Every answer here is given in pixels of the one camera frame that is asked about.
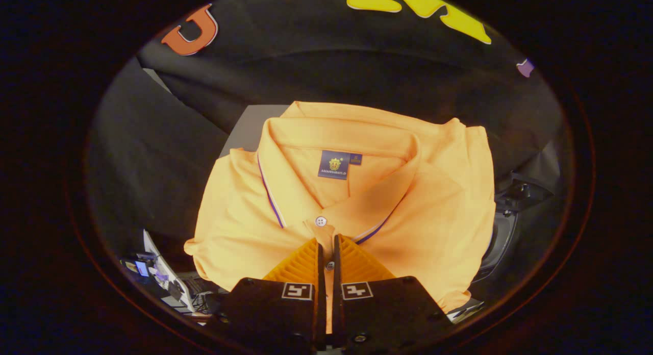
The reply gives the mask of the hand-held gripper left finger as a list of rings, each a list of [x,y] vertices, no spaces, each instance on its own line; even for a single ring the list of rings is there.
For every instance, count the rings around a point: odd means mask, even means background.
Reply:
[[[322,246],[310,240],[262,279],[242,278],[217,311],[217,333],[255,353],[326,348]]]

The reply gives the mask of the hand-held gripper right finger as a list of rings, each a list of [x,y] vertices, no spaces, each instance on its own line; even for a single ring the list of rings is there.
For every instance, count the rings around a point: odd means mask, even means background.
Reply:
[[[414,276],[394,276],[341,235],[334,238],[333,262],[333,345],[342,352],[417,352],[451,331]]]

